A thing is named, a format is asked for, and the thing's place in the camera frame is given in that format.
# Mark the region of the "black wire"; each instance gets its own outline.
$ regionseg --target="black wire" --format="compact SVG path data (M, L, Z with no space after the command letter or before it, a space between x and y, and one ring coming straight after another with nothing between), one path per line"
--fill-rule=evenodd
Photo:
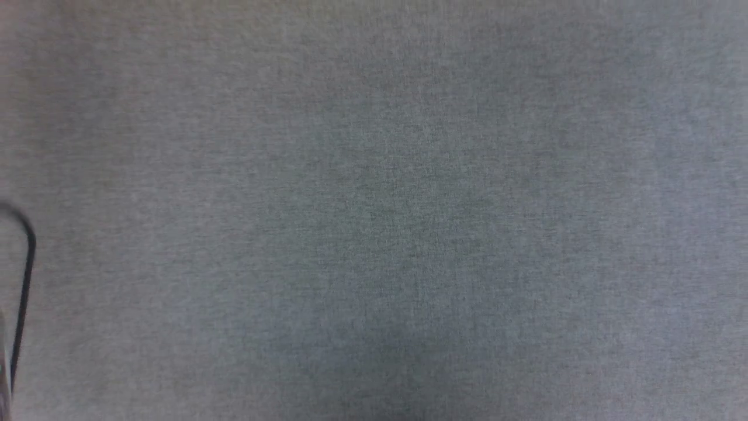
M26 233L26 266L23 270L23 284L21 286L21 302L18 305L18 318L16 322L16 334L13 338L13 353L10 357L10 389L16 384L16 370L18 369L18 356L21 354L21 338L23 337L23 324L26 321L26 307L28 306L28 293L31 289L31 269L34 267L34 255L37 251L37 236L26 215L10 203L0 202L0 211L8 213L22 227Z

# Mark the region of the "textured fabric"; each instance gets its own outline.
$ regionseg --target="textured fabric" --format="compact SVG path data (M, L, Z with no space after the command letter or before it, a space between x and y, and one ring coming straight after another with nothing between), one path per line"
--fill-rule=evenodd
M748 419L744 1L0 10L16 420Z

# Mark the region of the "gray fabric surface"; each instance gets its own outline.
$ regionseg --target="gray fabric surface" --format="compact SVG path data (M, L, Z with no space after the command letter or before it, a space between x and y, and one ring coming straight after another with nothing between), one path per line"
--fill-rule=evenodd
M3 2L16 419L748 419L746 3L335 3Z

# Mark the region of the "gray carpet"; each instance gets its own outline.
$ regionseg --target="gray carpet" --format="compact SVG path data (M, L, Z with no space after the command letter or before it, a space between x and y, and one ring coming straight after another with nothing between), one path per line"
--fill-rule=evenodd
M330 3L3 2L16 420L748 419L745 1Z

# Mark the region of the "black cable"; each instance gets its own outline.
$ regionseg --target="black cable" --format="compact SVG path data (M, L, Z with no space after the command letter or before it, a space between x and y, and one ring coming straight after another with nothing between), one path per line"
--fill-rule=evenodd
M26 233L26 266L23 270L23 284L21 285L21 302L18 305L18 318L16 322L16 334L13 338L13 353L10 356L10 389L15 389L16 370L18 369L18 356L21 354L21 338L23 337L23 324L26 321L26 307L28 306L28 293L31 289L31 269L34 267L34 256L37 251L37 236L26 215L10 203L0 202L0 212L7 213L22 227Z

